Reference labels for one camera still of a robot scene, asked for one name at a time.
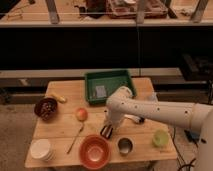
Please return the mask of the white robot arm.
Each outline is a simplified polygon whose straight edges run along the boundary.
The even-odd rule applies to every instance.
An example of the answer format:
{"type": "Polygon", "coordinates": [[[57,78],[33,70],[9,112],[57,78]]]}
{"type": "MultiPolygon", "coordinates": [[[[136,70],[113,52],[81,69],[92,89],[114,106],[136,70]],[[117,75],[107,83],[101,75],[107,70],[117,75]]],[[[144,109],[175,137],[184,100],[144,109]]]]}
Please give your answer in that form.
{"type": "Polygon", "coordinates": [[[194,171],[213,171],[213,105],[133,99],[121,86],[106,100],[105,124],[116,129],[125,114],[181,127],[200,135],[194,171]]]}

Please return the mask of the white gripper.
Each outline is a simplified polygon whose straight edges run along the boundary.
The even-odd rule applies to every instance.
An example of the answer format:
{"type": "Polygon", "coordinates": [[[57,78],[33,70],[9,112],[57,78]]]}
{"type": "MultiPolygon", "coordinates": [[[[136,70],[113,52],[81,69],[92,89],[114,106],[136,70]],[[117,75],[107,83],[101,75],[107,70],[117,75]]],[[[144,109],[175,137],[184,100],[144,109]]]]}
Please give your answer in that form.
{"type": "Polygon", "coordinates": [[[123,115],[119,112],[108,111],[105,114],[105,125],[111,125],[114,129],[117,129],[123,121],[123,115]]]}

